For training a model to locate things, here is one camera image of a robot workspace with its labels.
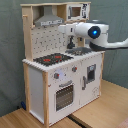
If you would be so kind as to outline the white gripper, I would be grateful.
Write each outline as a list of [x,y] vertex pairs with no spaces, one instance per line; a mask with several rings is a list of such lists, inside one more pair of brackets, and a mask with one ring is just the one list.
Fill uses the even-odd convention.
[[75,24],[59,25],[58,31],[68,36],[74,35]]

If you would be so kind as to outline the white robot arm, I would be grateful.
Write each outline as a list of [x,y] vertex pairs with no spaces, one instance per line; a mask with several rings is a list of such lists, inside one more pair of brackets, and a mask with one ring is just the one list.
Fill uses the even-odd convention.
[[94,51],[128,48],[128,38],[122,42],[109,43],[108,30],[109,25],[98,20],[93,20],[88,23],[75,22],[58,27],[59,32],[68,36],[88,39],[90,41],[89,47]]

